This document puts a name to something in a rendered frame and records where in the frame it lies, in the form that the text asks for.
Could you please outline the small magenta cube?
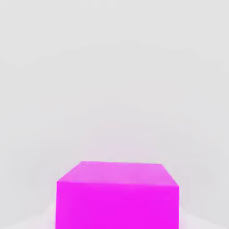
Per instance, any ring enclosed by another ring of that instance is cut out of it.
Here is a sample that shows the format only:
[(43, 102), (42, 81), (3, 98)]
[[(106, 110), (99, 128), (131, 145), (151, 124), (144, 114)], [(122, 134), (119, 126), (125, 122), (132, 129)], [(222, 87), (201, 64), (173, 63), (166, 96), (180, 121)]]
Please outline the small magenta cube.
[(161, 164), (82, 161), (57, 181), (55, 229), (179, 229), (179, 185)]

